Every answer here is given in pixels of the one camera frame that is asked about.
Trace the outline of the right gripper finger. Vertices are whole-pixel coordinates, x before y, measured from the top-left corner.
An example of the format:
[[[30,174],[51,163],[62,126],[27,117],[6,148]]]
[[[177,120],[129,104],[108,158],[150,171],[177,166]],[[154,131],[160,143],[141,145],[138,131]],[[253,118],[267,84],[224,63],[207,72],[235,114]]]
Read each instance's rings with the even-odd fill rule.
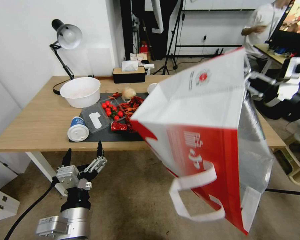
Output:
[[[255,88],[251,87],[250,85],[246,86],[247,91],[250,93],[250,95],[252,96],[252,98],[263,98],[264,94],[258,90],[256,90]]]
[[[248,68],[248,67],[244,68],[244,77],[245,77],[245,81],[260,79],[270,85],[275,85],[277,83],[277,81],[275,79],[272,79],[262,73],[252,71],[252,69]]]

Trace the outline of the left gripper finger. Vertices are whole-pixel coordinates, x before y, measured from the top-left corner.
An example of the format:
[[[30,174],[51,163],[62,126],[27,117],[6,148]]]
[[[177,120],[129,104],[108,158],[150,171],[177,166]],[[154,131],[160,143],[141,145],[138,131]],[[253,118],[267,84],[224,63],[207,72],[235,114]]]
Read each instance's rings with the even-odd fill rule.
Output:
[[[106,166],[107,159],[104,156],[104,150],[102,141],[98,141],[97,146],[97,158],[94,159],[85,169],[84,173],[96,173],[99,174]]]
[[[72,149],[69,148],[68,151],[66,152],[65,156],[62,159],[62,164],[61,167],[67,167],[70,166],[71,163],[71,156],[72,156]]]

